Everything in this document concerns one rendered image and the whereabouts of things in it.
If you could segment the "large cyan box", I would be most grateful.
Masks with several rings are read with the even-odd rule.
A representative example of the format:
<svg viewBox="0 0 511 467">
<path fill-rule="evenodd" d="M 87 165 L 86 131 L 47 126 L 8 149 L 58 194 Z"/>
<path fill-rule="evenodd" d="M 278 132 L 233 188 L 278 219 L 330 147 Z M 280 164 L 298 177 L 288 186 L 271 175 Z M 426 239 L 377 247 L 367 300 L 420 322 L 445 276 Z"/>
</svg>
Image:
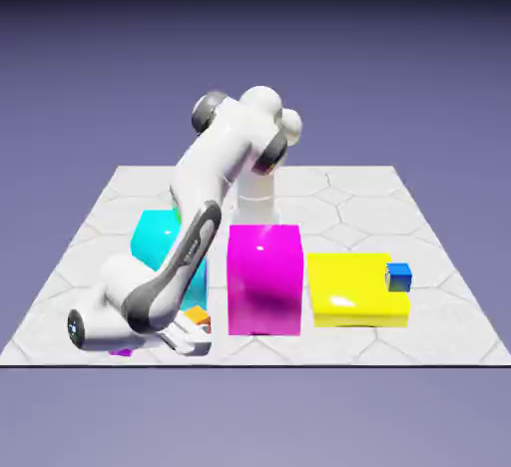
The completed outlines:
<svg viewBox="0 0 511 467">
<path fill-rule="evenodd" d="M 131 239 L 131 254 L 154 271 L 158 271 L 176 241 L 181 216 L 176 208 L 144 210 Z M 208 264 L 204 257 L 182 301 L 181 310 L 208 307 Z"/>
</svg>

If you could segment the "small blue cube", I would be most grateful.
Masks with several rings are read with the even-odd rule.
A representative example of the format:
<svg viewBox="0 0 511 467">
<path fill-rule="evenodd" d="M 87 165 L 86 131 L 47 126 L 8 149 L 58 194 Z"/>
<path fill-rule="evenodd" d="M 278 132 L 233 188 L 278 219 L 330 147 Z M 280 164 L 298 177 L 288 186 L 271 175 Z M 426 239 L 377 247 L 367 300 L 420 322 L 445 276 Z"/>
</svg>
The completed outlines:
<svg viewBox="0 0 511 467">
<path fill-rule="evenodd" d="M 388 291 L 409 292 L 412 283 L 410 266 L 406 262 L 388 262 L 385 283 Z"/>
</svg>

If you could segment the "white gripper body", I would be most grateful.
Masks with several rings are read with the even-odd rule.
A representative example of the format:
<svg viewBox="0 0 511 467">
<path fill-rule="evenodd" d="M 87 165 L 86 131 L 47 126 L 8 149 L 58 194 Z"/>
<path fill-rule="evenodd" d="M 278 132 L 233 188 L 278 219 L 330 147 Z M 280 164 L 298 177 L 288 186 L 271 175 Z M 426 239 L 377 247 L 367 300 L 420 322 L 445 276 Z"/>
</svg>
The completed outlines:
<svg viewBox="0 0 511 467">
<path fill-rule="evenodd" d="M 158 332 L 159 338 L 183 356 L 205 356 L 212 346 L 212 337 L 181 310 L 175 319 Z"/>
</svg>

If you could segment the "small orange cube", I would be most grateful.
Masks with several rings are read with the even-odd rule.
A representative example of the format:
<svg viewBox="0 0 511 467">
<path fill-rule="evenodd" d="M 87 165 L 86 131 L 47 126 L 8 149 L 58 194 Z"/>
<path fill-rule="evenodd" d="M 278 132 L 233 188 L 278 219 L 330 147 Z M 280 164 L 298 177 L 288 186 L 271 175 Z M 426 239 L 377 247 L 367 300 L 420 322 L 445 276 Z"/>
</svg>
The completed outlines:
<svg viewBox="0 0 511 467">
<path fill-rule="evenodd" d="M 210 325 L 210 315 L 199 305 L 190 307 L 184 311 L 185 316 L 197 325 Z"/>
</svg>

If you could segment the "large magenta box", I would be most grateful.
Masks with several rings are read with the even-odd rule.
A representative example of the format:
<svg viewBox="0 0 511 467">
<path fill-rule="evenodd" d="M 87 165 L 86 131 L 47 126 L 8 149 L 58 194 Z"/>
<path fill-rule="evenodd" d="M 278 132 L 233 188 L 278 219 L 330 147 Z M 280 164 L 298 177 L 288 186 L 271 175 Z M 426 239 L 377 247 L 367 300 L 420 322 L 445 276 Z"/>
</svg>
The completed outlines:
<svg viewBox="0 0 511 467">
<path fill-rule="evenodd" d="M 227 254 L 229 334 L 298 336 L 304 255 L 297 225 L 233 225 Z"/>
</svg>

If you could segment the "large yellow box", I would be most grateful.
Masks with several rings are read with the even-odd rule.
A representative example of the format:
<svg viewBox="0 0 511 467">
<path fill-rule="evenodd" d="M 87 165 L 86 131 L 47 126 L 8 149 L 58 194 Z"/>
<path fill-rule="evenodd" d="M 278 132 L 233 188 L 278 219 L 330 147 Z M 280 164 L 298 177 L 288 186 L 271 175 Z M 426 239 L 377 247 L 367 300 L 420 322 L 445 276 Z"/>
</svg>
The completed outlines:
<svg viewBox="0 0 511 467">
<path fill-rule="evenodd" d="M 409 292 L 385 283 L 388 253 L 314 252 L 306 257 L 316 327 L 405 327 Z"/>
</svg>

